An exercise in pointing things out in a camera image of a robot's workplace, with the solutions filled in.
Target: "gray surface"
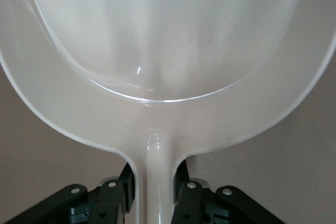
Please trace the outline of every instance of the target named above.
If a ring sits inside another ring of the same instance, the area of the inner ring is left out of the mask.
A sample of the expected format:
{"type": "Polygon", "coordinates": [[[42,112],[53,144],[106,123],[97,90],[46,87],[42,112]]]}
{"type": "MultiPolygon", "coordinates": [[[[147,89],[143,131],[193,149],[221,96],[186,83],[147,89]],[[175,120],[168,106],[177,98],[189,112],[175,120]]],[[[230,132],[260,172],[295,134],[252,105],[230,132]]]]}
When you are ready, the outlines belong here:
{"type": "MultiPolygon", "coordinates": [[[[241,144],[188,159],[211,189],[235,185],[288,224],[336,223],[336,57],[280,123],[241,144]]],[[[125,161],[38,119],[0,71],[0,223],[62,187],[89,190],[125,161]]]]}

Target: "white ladle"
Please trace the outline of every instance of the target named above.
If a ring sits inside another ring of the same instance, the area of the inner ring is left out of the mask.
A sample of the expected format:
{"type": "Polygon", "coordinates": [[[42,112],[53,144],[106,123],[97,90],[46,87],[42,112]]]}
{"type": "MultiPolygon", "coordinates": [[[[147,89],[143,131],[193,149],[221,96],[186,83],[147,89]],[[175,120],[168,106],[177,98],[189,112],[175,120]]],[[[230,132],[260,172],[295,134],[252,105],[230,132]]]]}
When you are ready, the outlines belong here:
{"type": "Polygon", "coordinates": [[[333,0],[0,7],[0,60],[12,85],[51,127],[131,164],[139,223],[170,223],[178,164],[277,123],[335,48],[333,0]]]}

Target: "brown surface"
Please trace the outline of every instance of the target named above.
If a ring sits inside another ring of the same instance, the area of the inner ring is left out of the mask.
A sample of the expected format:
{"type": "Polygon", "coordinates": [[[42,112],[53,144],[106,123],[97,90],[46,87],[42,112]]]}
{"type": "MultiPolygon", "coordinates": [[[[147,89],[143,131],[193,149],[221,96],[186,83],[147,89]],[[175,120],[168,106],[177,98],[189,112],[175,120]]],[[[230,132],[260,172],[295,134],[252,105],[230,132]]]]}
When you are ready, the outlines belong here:
{"type": "MultiPolygon", "coordinates": [[[[212,189],[235,185],[288,224],[336,223],[336,57],[280,123],[241,144],[188,159],[212,189]]],[[[51,129],[0,71],[0,223],[62,187],[93,189],[125,161],[51,129]]],[[[133,223],[133,216],[128,223],[133,223]]]]}

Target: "screw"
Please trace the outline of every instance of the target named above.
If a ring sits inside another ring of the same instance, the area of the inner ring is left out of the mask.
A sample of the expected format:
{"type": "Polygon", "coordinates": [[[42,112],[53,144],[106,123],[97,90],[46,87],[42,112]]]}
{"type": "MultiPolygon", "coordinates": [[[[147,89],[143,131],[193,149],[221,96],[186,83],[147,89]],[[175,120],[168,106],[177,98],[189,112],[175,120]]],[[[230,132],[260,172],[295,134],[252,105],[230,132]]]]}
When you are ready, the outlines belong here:
{"type": "Polygon", "coordinates": [[[110,182],[110,183],[108,184],[109,187],[115,187],[116,185],[117,185],[116,182],[110,182]]]}
{"type": "Polygon", "coordinates": [[[224,188],[222,193],[225,194],[225,195],[231,195],[232,191],[229,188],[224,188]]]}
{"type": "Polygon", "coordinates": [[[196,188],[196,184],[194,182],[189,182],[187,184],[187,187],[189,187],[190,189],[194,189],[194,188],[196,188]]]}
{"type": "Polygon", "coordinates": [[[76,194],[76,193],[79,193],[80,189],[79,188],[74,188],[73,190],[71,190],[70,192],[72,194],[76,194]]]}

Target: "silver screw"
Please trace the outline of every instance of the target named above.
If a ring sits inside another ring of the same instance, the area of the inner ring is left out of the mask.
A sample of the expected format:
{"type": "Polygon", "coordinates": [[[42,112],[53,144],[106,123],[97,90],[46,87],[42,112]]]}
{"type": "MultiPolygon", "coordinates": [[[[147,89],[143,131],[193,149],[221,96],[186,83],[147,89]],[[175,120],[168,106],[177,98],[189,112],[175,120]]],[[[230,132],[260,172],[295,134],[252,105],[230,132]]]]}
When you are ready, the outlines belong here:
{"type": "Polygon", "coordinates": [[[71,190],[70,192],[72,194],[76,194],[76,193],[79,193],[80,189],[79,188],[74,188],[73,190],[71,190]]]}
{"type": "Polygon", "coordinates": [[[187,187],[189,187],[190,189],[194,189],[194,188],[196,188],[196,184],[194,182],[189,182],[187,184],[187,187]]]}
{"type": "Polygon", "coordinates": [[[222,193],[225,194],[225,195],[231,195],[232,191],[229,188],[224,188],[222,193]]]}
{"type": "Polygon", "coordinates": [[[117,185],[116,182],[110,182],[110,183],[108,184],[109,187],[115,187],[116,185],[117,185]]]}

